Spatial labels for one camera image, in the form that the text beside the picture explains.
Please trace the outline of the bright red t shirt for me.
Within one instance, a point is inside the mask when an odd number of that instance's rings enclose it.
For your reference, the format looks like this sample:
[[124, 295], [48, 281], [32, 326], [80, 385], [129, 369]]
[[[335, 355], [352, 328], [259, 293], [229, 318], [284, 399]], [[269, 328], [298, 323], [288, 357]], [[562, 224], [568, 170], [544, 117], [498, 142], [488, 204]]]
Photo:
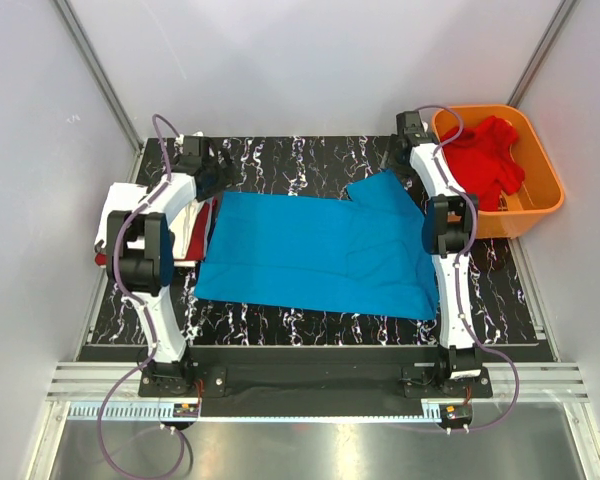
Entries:
[[443, 147], [454, 178], [467, 193], [478, 197], [480, 210], [497, 211], [502, 194], [520, 190], [525, 172], [511, 154], [518, 139], [506, 120], [490, 116], [477, 127], [465, 127]]

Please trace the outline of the dark red t shirt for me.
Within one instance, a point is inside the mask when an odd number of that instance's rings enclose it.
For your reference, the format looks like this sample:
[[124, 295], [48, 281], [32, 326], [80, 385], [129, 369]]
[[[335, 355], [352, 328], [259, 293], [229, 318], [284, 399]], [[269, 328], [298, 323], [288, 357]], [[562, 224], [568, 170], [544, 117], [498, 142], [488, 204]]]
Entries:
[[[106, 266], [104, 243], [108, 214], [114, 210], [130, 210], [133, 204], [133, 200], [117, 200], [112, 196], [106, 199], [94, 245], [98, 267]], [[206, 200], [201, 205], [192, 202], [169, 225], [174, 234], [172, 252], [176, 267], [194, 267], [205, 258], [217, 204], [216, 199]]]

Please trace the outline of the blue t shirt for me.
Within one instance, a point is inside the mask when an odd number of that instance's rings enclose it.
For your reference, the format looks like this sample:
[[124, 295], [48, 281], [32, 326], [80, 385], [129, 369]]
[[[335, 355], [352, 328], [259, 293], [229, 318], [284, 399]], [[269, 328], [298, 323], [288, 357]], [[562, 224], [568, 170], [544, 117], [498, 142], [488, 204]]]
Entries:
[[419, 206], [390, 171], [346, 190], [344, 199], [225, 194], [196, 297], [435, 319], [439, 294]]

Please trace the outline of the orange plastic basket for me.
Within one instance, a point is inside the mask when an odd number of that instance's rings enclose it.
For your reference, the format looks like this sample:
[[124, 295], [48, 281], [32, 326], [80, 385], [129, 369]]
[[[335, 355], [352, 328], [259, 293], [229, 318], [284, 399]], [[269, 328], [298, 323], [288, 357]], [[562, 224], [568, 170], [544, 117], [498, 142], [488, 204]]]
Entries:
[[438, 110], [432, 128], [454, 178], [479, 200], [480, 239], [517, 238], [556, 212], [564, 190], [536, 132], [519, 110], [502, 104]]

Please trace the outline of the white t shirt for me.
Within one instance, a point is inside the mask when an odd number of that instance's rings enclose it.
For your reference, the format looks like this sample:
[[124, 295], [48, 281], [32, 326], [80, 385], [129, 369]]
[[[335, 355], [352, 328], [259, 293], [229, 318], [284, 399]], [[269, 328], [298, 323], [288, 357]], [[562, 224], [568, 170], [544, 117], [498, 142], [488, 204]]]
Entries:
[[[105, 266], [107, 220], [112, 211], [133, 211], [145, 197], [149, 188], [132, 183], [116, 182], [110, 186], [99, 221], [94, 240], [95, 262]], [[173, 256], [177, 266], [183, 265], [191, 245], [191, 238], [199, 212], [203, 205], [193, 200], [183, 208], [173, 220], [169, 221], [169, 229], [174, 234]]]

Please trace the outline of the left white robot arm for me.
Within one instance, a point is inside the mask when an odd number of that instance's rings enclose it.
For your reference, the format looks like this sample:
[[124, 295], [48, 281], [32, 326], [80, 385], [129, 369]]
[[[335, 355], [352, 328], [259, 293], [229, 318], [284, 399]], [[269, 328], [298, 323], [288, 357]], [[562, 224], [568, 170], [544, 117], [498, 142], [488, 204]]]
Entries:
[[194, 385], [195, 367], [177, 324], [171, 284], [178, 262], [204, 259], [219, 197], [234, 179], [230, 157], [211, 138], [181, 135], [175, 147], [154, 189], [110, 187], [94, 248], [140, 320], [147, 340], [139, 365], [143, 384], [181, 394]]

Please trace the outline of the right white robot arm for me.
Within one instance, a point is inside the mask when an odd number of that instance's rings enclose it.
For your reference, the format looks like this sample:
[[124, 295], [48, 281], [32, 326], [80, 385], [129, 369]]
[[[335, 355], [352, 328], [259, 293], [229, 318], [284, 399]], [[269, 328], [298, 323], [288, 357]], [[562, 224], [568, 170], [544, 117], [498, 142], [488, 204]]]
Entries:
[[417, 175], [428, 196], [422, 242], [433, 261], [441, 318], [438, 358], [427, 381], [449, 389], [478, 378], [482, 368], [469, 295], [469, 253], [477, 236], [478, 199], [453, 176], [443, 144], [419, 110], [397, 114], [396, 127], [382, 166], [399, 175]]

